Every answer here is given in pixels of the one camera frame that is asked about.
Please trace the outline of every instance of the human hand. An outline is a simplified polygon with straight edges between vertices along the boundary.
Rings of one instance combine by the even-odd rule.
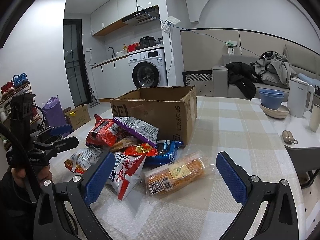
[[[13,179],[15,183],[22,188],[25,188],[23,178],[26,176],[25,169],[18,169],[18,168],[12,168],[11,174],[13,176]],[[47,179],[52,179],[52,173],[50,172],[50,165],[43,167],[41,171],[37,174],[39,184],[42,185],[44,181]]]

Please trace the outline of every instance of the metal screw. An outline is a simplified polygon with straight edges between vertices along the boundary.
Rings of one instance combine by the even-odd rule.
[[[74,182],[78,182],[79,180],[81,180],[81,177],[80,177],[79,175],[76,175],[76,176],[74,176],[74,177],[72,178],[72,180],[73,180]]]
[[[281,180],[281,184],[284,186],[287,186],[289,183],[285,179],[283,179],[283,180]]]
[[[253,175],[253,176],[251,176],[251,180],[254,181],[254,182],[258,182],[260,179],[259,179],[258,176]]]
[[[43,185],[45,185],[45,186],[49,186],[50,184],[51,184],[51,180],[47,179],[47,180],[44,182],[44,184],[43,184]]]

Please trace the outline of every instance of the electric kettle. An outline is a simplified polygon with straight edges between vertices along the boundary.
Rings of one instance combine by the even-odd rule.
[[[290,93],[288,98],[287,107],[290,109],[291,115],[302,118],[306,111],[310,111],[313,100],[313,93],[315,89],[313,86],[309,85],[298,78],[291,78],[289,80]],[[308,108],[306,108],[308,91],[310,91],[310,102]]]

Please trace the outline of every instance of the white cup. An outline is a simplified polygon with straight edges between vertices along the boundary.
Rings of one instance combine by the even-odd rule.
[[[320,106],[313,105],[309,127],[311,131],[316,132],[320,124]]]

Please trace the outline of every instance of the small cardboard box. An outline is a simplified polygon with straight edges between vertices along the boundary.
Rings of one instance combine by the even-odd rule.
[[[197,118],[195,87],[139,88],[110,100],[113,116],[132,116],[159,128],[157,140],[187,145]]]
[[[91,121],[87,105],[77,106],[75,109],[66,112],[65,116],[74,131],[83,126],[85,123]]]

